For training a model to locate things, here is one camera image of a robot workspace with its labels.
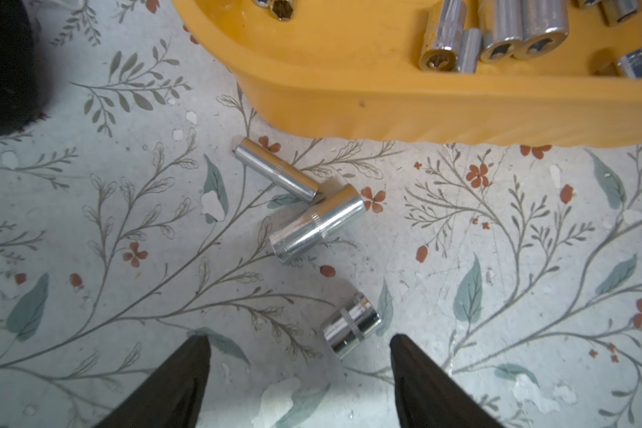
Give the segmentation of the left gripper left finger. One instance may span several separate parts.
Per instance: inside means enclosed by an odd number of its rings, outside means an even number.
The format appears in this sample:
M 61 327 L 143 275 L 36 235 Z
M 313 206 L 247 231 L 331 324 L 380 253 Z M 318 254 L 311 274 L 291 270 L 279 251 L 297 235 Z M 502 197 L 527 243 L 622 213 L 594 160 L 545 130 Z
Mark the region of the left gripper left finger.
M 210 375 L 207 335 L 189 337 L 99 427 L 195 427 Z

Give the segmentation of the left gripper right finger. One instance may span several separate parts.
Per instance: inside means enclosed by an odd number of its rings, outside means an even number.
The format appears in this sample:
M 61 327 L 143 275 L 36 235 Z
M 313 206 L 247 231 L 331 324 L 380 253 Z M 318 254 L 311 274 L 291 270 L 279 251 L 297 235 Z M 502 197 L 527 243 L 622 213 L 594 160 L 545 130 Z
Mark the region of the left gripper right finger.
M 400 426 L 501 426 L 407 335 L 394 335 L 390 348 Z

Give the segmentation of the long thick silver socket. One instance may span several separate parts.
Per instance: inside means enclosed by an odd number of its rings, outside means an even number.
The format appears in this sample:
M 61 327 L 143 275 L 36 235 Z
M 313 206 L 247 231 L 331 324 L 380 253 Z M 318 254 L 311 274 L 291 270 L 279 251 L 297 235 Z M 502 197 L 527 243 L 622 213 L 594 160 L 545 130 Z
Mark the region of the long thick silver socket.
M 570 33 L 565 0 L 522 0 L 523 38 L 513 57 L 531 60 L 563 44 Z
M 479 1 L 478 21 L 483 35 L 480 53 L 483 62 L 507 58 L 523 42 L 520 0 Z

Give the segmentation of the slim long silver socket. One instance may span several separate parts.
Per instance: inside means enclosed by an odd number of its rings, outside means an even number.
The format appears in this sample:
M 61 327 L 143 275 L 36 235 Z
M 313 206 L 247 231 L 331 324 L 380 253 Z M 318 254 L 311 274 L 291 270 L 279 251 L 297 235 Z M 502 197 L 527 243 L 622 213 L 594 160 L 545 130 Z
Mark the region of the slim long silver socket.
M 278 21 L 287 22 L 295 16 L 295 0 L 253 0 L 253 3 L 262 9 L 268 9 Z

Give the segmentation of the thin silver socket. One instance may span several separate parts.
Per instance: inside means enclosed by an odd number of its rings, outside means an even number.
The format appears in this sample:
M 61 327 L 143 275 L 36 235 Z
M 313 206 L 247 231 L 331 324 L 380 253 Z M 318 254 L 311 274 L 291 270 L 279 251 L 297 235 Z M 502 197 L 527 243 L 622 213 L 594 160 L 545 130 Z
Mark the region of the thin silver socket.
M 601 0 L 599 5 L 609 27 L 618 26 L 642 12 L 641 0 Z

